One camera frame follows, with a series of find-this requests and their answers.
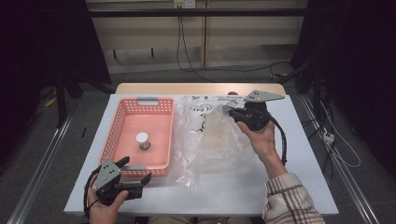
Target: person's left hand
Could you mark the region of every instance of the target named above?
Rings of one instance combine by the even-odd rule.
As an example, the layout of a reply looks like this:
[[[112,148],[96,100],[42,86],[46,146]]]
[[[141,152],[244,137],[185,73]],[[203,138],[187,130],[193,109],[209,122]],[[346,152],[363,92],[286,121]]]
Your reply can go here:
[[[116,223],[117,216],[119,213],[119,208],[128,197],[128,191],[127,190],[122,191],[116,197],[114,203],[111,204],[110,206],[104,205],[100,203],[100,200],[97,201],[98,197],[96,196],[95,192],[92,189],[93,183],[95,182],[97,177],[98,174],[93,176],[90,182],[90,186],[88,188],[88,197],[87,197],[88,205],[92,204],[90,208],[90,223],[91,224]]]

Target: hand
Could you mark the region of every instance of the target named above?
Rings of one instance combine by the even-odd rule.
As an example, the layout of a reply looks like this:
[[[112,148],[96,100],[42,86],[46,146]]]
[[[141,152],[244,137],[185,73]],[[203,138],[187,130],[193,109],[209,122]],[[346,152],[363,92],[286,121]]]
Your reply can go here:
[[[270,178],[288,172],[276,153],[275,124],[272,121],[257,132],[251,131],[244,122],[239,121],[236,124],[250,140],[251,146],[264,164]]]
[[[91,224],[98,224],[98,223],[116,223],[117,216],[119,213],[119,208],[123,204],[123,202],[128,197],[128,191],[122,191],[114,200],[114,203],[110,206],[104,205],[100,203],[98,197],[96,196],[95,192],[92,189],[93,183],[95,182],[98,174],[94,175],[90,186],[88,188],[88,205],[91,205],[90,209],[90,223]]]

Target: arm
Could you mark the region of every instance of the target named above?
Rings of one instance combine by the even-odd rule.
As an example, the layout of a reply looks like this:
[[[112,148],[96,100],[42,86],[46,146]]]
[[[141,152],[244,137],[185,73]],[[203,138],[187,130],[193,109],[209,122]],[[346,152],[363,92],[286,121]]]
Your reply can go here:
[[[120,206],[128,197],[128,191],[122,191],[110,206],[104,205],[98,201],[92,186],[98,175],[94,175],[88,189],[88,205],[90,206],[90,223],[91,224],[112,224],[116,223]]]
[[[324,223],[306,188],[296,175],[288,173],[277,155],[274,123],[270,122],[257,132],[252,132],[243,122],[237,125],[249,138],[270,178],[262,209],[265,223]]]

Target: aluminum floor rail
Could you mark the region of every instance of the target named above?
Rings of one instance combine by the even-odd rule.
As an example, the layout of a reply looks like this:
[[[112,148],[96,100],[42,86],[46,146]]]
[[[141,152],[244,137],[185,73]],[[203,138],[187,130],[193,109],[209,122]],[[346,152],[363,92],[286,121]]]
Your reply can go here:
[[[49,147],[47,148],[43,156],[43,159],[36,168],[35,174],[30,179],[29,184],[27,185],[24,193],[22,194],[20,200],[14,208],[14,211],[12,212],[7,224],[22,224],[25,221],[27,214],[29,213],[35,201],[35,197],[37,196],[37,193],[40,190],[42,183],[44,182],[50,165],[55,158],[59,146],[64,139],[64,135],[66,134],[67,129],[70,125],[72,116],[78,108],[78,102],[79,99],[72,99],[70,101],[70,111],[68,116],[66,117],[66,120],[64,121],[64,124],[59,129],[56,129],[55,134],[52,137],[51,142],[49,143]]]
[[[315,120],[315,114],[313,113],[312,109],[312,103],[310,102],[309,99],[305,99],[302,95],[300,95],[300,100],[303,103],[303,106],[309,116],[314,122],[315,128],[318,130],[319,124]],[[330,152],[331,146],[329,143],[326,143],[326,150]],[[339,155],[339,152],[334,148],[333,153],[337,153]],[[367,224],[375,224],[375,223],[380,223],[379,219],[377,218],[375,211],[373,207],[370,205],[370,202],[364,195],[363,191],[361,190],[361,187],[359,186],[358,182],[356,182],[355,178],[353,177],[352,173],[350,173],[348,167],[343,164],[341,161],[339,161],[334,154],[332,153],[331,155],[331,160],[337,169],[339,175],[341,176],[344,184],[346,185],[346,189],[348,190],[353,202],[356,204],[356,207],[358,208],[359,212],[361,213],[361,217],[363,218],[364,222]]]

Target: horizontal black bar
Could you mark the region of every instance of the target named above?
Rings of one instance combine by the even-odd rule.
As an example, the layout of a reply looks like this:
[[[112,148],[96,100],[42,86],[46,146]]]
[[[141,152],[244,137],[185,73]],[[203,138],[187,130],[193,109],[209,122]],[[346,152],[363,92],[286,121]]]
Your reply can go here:
[[[183,8],[183,9],[91,9],[92,17],[295,17],[327,15],[330,8]]]

